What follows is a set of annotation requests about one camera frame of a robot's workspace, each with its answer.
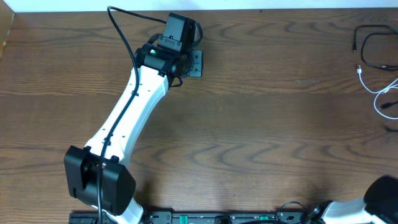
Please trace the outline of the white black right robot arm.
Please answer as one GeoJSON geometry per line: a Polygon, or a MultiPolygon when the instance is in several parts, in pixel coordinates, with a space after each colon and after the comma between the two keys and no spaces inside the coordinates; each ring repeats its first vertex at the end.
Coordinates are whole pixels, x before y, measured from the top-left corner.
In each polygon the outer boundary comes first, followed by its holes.
{"type": "Polygon", "coordinates": [[[305,218],[318,224],[397,224],[397,179],[384,175],[375,180],[362,198],[347,202],[328,200],[305,218]]]}

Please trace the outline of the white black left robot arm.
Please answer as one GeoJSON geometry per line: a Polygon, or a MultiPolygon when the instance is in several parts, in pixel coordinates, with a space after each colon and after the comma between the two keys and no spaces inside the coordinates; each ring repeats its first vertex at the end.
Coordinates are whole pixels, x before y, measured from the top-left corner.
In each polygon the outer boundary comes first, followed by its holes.
{"type": "Polygon", "coordinates": [[[121,36],[133,68],[120,99],[84,148],[70,146],[64,157],[68,191],[97,209],[71,213],[70,223],[139,223],[144,209],[134,200],[136,181],[128,171],[134,145],[152,110],[186,77],[203,75],[199,22],[170,13],[161,34],[131,49],[121,36]]]}

